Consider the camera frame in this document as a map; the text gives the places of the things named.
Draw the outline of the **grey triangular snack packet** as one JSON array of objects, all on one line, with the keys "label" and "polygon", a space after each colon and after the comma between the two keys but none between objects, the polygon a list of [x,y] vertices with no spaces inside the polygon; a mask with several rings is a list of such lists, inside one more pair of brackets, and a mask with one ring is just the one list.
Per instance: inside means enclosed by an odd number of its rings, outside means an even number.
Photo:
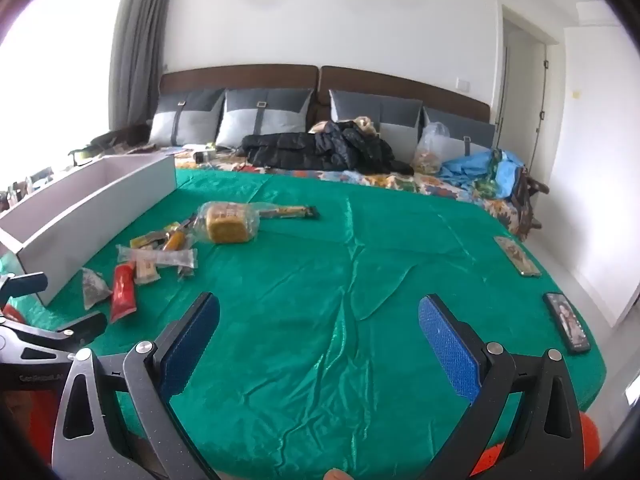
[{"label": "grey triangular snack packet", "polygon": [[97,304],[110,299],[112,291],[103,276],[88,268],[81,269],[82,302],[89,311]]}]

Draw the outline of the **red snack packet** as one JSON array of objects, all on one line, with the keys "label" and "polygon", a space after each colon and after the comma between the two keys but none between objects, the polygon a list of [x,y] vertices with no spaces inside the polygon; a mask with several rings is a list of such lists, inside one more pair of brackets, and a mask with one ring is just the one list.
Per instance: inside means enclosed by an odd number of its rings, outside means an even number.
[{"label": "red snack packet", "polygon": [[134,263],[121,263],[114,270],[110,323],[116,323],[135,310],[137,304],[134,296]]}]

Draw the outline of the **clear biscuit pack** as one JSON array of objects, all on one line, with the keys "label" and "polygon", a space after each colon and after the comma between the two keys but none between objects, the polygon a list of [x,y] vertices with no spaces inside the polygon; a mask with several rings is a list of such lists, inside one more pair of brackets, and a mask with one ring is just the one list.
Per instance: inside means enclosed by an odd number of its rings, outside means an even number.
[{"label": "clear biscuit pack", "polygon": [[189,269],[198,267],[198,252],[195,249],[161,250],[131,248],[117,245],[117,258],[120,263],[146,261],[156,266],[184,266]]}]

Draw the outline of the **yellow brown snack packet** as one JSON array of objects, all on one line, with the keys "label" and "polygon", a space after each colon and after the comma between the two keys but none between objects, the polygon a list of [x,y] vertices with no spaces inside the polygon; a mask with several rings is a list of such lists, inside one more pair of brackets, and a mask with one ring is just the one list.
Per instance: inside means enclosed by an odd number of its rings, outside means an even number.
[{"label": "yellow brown snack packet", "polygon": [[162,248],[169,240],[171,232],[166,230],[152,231],[141,236],[137,236],[129,241],[129,247],[142,249],[151,247],[152,249]]}]

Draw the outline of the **corn sausage pack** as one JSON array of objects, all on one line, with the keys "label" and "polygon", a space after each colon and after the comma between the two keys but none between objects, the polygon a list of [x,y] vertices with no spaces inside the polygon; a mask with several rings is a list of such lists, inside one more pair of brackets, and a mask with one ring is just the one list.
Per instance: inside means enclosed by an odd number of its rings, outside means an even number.
[{"label": "corn sausage pack", "polygon": [[175,229],[168,233],[167,242],[163,246],[165,252],[174,252],[175,250],[181,250],[186,244],[186,237],[188,236],[194,218],[181,222]]}]

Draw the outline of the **clear plastic bag of snacks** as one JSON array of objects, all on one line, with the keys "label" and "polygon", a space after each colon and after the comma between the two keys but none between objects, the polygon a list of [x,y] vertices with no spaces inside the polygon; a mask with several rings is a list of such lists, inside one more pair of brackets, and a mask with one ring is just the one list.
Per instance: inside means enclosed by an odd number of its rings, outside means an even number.
[{"label": "clear plastic bag of snacks", "polygon": [[450,139],[448,128],[441,122],[429,122],[414,151],[412,168],[419,174],[437,174]]}]

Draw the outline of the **white storage box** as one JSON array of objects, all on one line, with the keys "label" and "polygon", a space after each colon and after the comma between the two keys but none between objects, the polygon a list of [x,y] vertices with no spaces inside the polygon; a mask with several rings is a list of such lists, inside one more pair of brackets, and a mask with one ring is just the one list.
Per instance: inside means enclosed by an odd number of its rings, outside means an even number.
[{"label": "white storage box", "polygon": [[1,245],[17,270],[42,272],[52,299],[120,231],[176,189],[160,153],[111,155],[68,172],[1,214]]}]

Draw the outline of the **bagged bread loaf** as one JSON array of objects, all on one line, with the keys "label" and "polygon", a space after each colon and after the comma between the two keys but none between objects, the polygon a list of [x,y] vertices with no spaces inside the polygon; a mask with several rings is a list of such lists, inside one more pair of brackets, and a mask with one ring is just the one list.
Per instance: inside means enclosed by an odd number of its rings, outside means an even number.
[{"label": "bagged bread loaf", "polygon": [[258,211],[250,204],[208,202],[198,210],[192,230],[204,242],[241,244],[255,237],[258,226]]}]

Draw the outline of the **patterned-case smartphone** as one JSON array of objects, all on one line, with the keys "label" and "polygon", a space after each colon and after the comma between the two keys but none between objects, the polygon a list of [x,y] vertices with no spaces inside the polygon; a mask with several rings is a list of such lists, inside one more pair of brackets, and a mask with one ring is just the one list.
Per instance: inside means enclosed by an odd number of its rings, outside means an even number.
[{"label": "patterned-case smartphone", "polygon": [[518,242],[514,242],[514,240],[505,236],[496,236],[495,242],[506,255],[506,258],[509,259],[510,263],[513,264],[518,274],[526,278],[538,278],[538,276],[541,276],[538,266],[529,258],[526,251],[521,248]]}]

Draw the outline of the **green satin bedspread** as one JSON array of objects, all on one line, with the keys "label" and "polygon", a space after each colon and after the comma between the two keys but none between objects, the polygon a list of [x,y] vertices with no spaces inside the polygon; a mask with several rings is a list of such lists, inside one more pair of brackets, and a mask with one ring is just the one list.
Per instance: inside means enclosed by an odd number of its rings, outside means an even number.
[{"label": "green satin bedspread", "polygon": [[564,341],[544,303],[548,273],[518,274],[503,218],[449,197],[280,174],[179,169],[176,187],[89,262],[111,278],[119,247],[213,200],[309,205],[316,220],[268,220],[254,240],[198,244],[184,278],[166,268],[137,309],[94,342],[124,352],[157,336],[201,293],[221,319],[171,404],[216,469],[247,479],[414,478],[463,415],[419,326],[444,300],[484,341],[540,356]]}]

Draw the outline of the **blue cloth pile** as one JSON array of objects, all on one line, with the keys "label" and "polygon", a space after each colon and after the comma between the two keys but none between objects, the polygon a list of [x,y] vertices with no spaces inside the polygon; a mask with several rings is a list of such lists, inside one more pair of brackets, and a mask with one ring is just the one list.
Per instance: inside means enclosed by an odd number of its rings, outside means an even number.
[{"label": "blue cloth pile", "polygon": [[447,160],[436,177],[457,188],[477,192],[483,198],[508,198],[524,162],[509,151],[494,148]]}]

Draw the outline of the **far right grey pillow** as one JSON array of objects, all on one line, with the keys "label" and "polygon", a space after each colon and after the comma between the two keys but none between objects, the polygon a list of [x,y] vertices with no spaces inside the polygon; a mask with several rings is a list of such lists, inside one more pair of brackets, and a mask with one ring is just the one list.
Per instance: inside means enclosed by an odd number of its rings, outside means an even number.
[{"label": "far right grey pillow", "polygon": [[441,161],[489,151],[496,127],[489,122],[424,107],[428,149]]}]

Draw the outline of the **black puffer jacket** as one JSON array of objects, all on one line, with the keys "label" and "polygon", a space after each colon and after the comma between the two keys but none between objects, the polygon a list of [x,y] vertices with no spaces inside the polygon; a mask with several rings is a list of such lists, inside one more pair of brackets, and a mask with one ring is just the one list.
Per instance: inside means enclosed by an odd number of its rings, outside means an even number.
[{"label": "black puffer jacket", "polygon": [[316,133],[252,134],[242,140],[240,154],[257,167],[414,174],[408,162],[396,158],[390,144],[356,122],[327,122]]}]

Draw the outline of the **brown headboard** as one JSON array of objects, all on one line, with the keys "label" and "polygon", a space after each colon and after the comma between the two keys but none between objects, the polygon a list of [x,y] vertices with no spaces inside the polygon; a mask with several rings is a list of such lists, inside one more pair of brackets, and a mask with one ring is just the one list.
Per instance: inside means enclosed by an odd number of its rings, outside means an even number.
[{"label": "brown headboard", "polygon": [[368,70],[338,66],[296,64],[225,65],[167,73],[160,78],[160,93],[174,93],[203,88],[303,88],[312,89],[316,97],[309,109],[309,119],[329,117],[331,90],[344,90],[420,100],[434,110],[488,122],[490,106],[460,93],[424,84],[420,81],[390,76]]}]

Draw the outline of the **white door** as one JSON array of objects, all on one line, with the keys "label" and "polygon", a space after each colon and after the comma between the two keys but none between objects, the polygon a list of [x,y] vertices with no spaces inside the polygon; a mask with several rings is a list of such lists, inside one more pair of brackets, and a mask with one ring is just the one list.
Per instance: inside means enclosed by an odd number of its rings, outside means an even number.
[{"label": "white door", "polygon": [[544,121],[547,72],[547,46],[505,18],[496,143],[528,168],[533,166]]}]

